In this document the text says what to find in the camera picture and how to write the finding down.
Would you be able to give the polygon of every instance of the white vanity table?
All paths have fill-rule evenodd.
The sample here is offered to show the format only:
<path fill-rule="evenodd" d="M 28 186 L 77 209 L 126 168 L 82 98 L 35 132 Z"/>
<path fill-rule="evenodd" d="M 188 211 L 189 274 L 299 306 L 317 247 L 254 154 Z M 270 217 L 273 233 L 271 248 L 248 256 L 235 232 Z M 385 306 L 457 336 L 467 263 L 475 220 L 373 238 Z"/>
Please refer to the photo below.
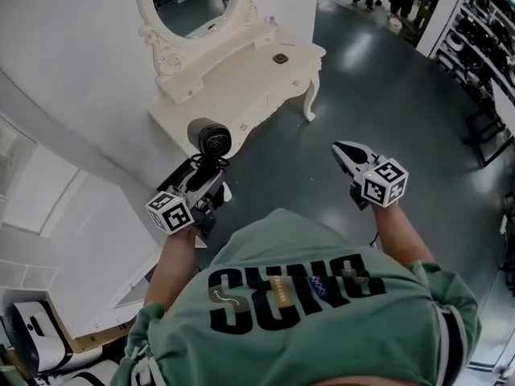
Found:
<path fill-rule="evenodd" d="M 198 153 L 188 141 L 187 127 L 199 117 L 229 128 L 233 146 L 226 158 L 288 98 L 306 92 L 304 116 L 315 118 L 311 105 L 325 50 L 260 18 L 252 0 L 230 0 L 224 15 L 189 34 L 206 33 L 195 38 L 170 31 L 152 0 L 138 4 L 146 21 L 140 34 L 153 47 L 156 81 L 163 92 L 149 113 L 187 156 Z M 288 61 L 274 62 L 278 53 Z"/>

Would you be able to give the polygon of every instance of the ornate table leg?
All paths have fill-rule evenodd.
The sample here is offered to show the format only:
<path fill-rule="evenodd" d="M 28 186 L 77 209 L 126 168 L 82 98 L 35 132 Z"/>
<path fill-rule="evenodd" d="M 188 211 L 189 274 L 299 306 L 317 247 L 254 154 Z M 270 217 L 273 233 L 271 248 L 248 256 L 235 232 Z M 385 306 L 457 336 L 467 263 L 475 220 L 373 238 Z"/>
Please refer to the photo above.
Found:
<path fill-rule="evenodd" d="M 313 73 L 309 88 L 307 88 L 306 98 L 304 99 L 304 117 L 308 121 L 313 121 L 315 114 L 311 111 L 311 106 L 315 100 L 316 94 L 319 92 L 320 78 L 319 73 Z"/>

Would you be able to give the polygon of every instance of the black cable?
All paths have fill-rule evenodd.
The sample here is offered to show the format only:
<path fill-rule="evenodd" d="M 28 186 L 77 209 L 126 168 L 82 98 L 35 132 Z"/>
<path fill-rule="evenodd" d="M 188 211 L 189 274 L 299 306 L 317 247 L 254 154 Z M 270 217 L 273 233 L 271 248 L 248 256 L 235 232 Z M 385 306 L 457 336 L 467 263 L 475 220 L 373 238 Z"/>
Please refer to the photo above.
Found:
<path fill-rule="evenodd" d="M 229 161 L 225 158 L 208 156 L 201 153 L 193 154 L 190 157 L 190 160 L 197 168 L 201 168 L 202 166 L 209 166 L 209 168 L 219 170 L 220 168 L 227 167 L 229 165 Z"/>
<path fill-rule="evenodd" d="M 372 247 L 374 243 L 376 243 L 376 240 L 377 240 L 377 237 L 379 236 L 379 231 L 376 232 L 376 235 L 375 237 L 373 238 L 373 240 L 370 242 L 369 246 Z"/>

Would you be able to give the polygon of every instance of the cardboard box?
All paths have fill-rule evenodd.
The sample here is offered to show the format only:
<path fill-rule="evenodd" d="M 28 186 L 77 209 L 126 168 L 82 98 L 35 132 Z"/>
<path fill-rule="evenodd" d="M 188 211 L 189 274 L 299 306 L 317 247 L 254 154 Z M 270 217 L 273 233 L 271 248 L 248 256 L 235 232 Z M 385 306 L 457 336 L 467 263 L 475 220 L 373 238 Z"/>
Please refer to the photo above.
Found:
<path fill-rule="evenodd" d="M 90 335 L 81 336 L 79 338 L 72 339 L 66 327 L 64 327 L 59 315 L 56 312 L 56 308 L 52 304 L 50 298 L 48 298 L 48 304 L 50 305 L 51 311 L 56 318 L 59 328 L 63 332 L 64 337 L 68 341 L 68 345 L 75 353 L 82 353 L 84 351 L 90 351 L 96 347 L 103 346 L 107 343 L 111 343 L 116 339 L 119 339 L 127 335 L 132 327 L 133 322 L 123 323 L 119 326 L 106 329 L 105 331 L 99 331 Z"/>

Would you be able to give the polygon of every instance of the oval mirror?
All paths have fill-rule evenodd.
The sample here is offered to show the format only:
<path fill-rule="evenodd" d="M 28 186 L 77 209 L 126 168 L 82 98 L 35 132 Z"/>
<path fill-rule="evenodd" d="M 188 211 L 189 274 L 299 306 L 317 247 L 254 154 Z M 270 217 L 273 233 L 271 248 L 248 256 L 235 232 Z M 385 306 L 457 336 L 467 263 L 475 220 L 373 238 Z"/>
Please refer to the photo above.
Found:
<path fill-rule="evenodd" d="M 230 0 L 153 0 L 159 18 L 170 31 L 196 39 L 219 29 Z"/>

